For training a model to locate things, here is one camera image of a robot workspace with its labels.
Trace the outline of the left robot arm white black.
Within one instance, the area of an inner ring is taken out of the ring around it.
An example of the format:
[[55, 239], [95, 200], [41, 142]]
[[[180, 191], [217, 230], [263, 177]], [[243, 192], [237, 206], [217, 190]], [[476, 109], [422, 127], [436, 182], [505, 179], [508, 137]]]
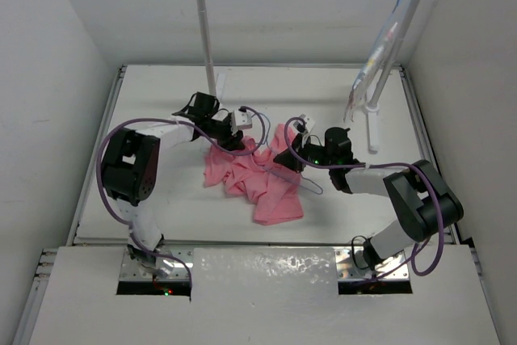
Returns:
[[111, 217], [128, 229], [128, 248], [139, 259], [156, 263], [167, 255], [155, 216], [146, 201], [158, 180], [160, 155], [177, 145], [205, 138], [225, 154], [244, 151], [243, 132], [251, 128], [245, 108], [229, 111], [213, 95], [196, 92], [166, 119], [142, 118], [113, 128], [96, 156], [96, 182]]

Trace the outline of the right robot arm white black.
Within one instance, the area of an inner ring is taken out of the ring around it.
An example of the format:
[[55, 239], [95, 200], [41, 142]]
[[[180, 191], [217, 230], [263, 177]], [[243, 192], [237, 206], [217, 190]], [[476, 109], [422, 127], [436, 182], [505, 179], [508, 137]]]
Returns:
[[367, 165], [355, 158], [347, 129], [329, 128], [323, 143], [314, 144], [306, 125], [296, 123], [295, 128], [294, 139], [275, 156], [276, 164], [296, 173], [307, 166], [327, 170], [337, 191], [383, 196], [393, 206], [395, 221], [365, 238], [363, 249], [352, 255], [360, 270], [373, 271], [388, 257], [408, 246], [418, 249], [432, 236], [443, 243], [445, 228], [463, 217], [462, 204], [429, 161]]

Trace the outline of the pink t shirt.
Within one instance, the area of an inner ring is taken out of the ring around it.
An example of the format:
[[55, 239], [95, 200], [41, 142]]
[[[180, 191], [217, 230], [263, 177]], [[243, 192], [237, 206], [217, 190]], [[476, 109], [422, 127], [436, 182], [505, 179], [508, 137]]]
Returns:
[[[278, 154], [288, 148], [285, 134], [290, 141], [295, 137], [293, 130], [277, 125], [270, 145]], [[204, 186], [221, 184], [227, 195], [245, 196], [255, 205], [253, 222], [257, 224], [269, 226], [299, 220], [304, 210], [298, 187], [269, 174], [263, 167], [296, 181], [301, 175], [275, 164], [274, 157], [268, 148], [246, 156], [233, 156], [211, 146], [204, 157]]]

